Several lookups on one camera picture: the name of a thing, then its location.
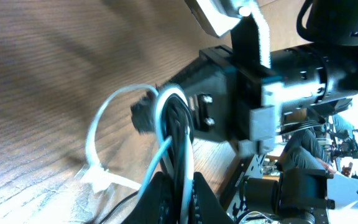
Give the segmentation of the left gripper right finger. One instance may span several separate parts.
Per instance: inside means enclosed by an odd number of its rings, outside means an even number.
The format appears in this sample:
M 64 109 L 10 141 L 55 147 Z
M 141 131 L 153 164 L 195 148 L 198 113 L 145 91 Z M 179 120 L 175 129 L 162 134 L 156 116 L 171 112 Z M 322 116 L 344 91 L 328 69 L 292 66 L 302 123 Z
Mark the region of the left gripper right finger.
M 193 177 L 189 221 L 191 224 L 234 224 L 220 205 L 214 192 L 200 172 Z

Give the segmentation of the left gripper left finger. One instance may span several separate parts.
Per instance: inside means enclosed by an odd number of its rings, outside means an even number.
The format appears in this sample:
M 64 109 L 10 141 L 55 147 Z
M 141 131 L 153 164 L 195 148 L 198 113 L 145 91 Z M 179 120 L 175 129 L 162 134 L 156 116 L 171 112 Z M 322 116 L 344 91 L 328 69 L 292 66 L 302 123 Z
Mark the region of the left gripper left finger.
M 133 211 L 122 224 L 171 224 L 174 222 L 172 180 L 163 172 L 157 172 Z

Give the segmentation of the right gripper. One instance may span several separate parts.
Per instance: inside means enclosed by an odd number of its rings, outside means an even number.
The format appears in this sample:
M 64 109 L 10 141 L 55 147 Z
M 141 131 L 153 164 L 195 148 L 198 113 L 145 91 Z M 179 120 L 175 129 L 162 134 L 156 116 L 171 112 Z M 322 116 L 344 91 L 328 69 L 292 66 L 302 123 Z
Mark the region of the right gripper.
M 181 88 L 195 137 L 236 141 L 239 151 L 265 154 L 284 116 L 326 101 L 326 56 L 318 45 L 278 50 L 271 68 L 247 61 L 225 45 L 200 50 L 198 58 L 167 82 Z M 139 134 L 153 133 L 156 96 L 131 105 Z

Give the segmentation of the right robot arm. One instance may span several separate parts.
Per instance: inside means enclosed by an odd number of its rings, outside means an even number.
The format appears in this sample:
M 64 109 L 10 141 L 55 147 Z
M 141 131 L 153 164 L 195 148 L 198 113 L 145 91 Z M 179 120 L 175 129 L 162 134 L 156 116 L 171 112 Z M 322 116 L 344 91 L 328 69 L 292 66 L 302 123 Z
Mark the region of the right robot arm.
M 160 172 L 149 171 L 126 223 L 330 223 L 358 212 L 358 181 L 325 170 L 291 168 L 262 178 L 259 164 L 283 134 L 325 124 L 331 103 L 358 94 L 358 1 L 305 1 L 296 19 L 305 45 L 270 50 L 270 31 L 255 1 L 188 1 L 209 35 L 232 45 L 197 59 L 132 105 L 140 133 L 163 143 Z M 242 157 L 216 197 L 194 170 L 194 139 L 229 142 Z

